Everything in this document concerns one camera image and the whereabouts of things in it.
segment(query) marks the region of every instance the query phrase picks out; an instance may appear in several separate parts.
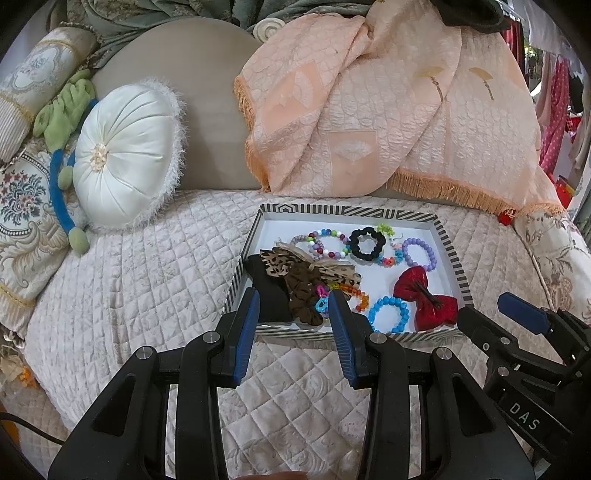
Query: white round pillow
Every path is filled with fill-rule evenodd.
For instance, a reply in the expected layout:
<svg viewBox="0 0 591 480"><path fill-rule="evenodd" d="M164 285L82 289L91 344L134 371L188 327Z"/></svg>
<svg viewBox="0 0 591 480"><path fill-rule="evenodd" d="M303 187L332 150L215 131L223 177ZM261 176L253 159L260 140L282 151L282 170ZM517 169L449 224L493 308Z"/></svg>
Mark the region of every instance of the white round pillow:
<svg viewBox="0 0 591 480"><path fill-rule="evenodd" d="M178 185L183 130L172 90L146 80L113 90L91 110L76 145L73 181L91 228L134 228Z"/></svg>

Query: floral cushion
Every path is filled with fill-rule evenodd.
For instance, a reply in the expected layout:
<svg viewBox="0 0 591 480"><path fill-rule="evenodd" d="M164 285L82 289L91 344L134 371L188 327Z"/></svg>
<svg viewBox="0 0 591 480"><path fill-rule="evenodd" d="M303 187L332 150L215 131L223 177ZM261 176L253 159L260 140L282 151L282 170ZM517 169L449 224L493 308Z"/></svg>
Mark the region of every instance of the floral cushion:
<svg viewBox="0 0 591 480"><path fill-rule="evenodd" d="M75 145L73 138L66 151ZM25 338L35 298L69 248L50 202L50 160L43 140L31 139L0 174L0 324L15 341L14 335ZM64 199L75 224L84 226L74 191L64 192Z"/></svg>
<svg viewBox="0 0 591 480"><path fill-rule="evenodd" d="M514 227L544 280L550 306L591 325L591 253L569 215L523 215Z"/></svg>
<svg viewBox="0 0 591 480"><path fill-rule="evenodd" d="M9 162L35 116L61 89L96 44L81 28L48 33L18 68L0 82L0 163Z"/></svg>

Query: bed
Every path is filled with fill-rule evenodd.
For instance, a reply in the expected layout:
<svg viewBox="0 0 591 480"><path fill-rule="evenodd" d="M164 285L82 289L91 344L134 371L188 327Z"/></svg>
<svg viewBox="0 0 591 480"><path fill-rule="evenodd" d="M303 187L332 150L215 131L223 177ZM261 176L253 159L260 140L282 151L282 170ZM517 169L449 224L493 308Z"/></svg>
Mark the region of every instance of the bed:
<svg viewBox="0 0 591 480"><path fill-rule="evenodd" d="M75 426L140 346L176 348L214 328L258 206L293 201L257 191L182 192L153 225L96 236L87 255L69 254L39 299L24 350L65 427ZM504 291L549 306L547 289L512 227L462 207L375 197L331 201L436 213L456 247L476 307L517 335L522 348L552 356L544 339L496 309ZM482 383L486 368L479 350L465 339L450 347ZM222 390L219 405L231 477L282 469L307 471L313 478L355 476L368 392L348 386L331 342L257 338L246 378L237 390ZM169 473L175 406L173 391ZM412 409L416 421L416 399ZM416 424L413 432L411 472L416 473Z"/></svg>

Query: red clothing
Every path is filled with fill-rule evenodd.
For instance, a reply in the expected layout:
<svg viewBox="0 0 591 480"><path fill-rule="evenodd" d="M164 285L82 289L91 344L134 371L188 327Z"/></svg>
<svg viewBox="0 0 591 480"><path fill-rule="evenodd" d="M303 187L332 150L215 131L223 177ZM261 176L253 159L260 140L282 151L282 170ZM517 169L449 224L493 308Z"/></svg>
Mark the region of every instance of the red clothing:
<svg viewBox="0 0 591 480"><path fill-rule="evenodd" d="M550 123L542 136L540 166L547 174L552 174L558 161L566 127L567 107L570 102L569 61L558 59L552 77L552 107Z"/></svg>

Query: peach fabric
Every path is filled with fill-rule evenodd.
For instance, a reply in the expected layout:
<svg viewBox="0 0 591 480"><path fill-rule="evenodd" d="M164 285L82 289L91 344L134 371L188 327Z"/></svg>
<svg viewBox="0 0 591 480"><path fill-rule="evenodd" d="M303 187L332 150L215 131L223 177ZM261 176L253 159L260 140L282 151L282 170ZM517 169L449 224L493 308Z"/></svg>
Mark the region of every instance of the peach fabric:
<svg viewBox="0 0 591 480"><path fill-rule="evenodd" d="M563 210L504 40L446 27L429 0L296 19L254 53L235 93L247 163L273 193L351 197L387 182L491 213Z"/></svg>

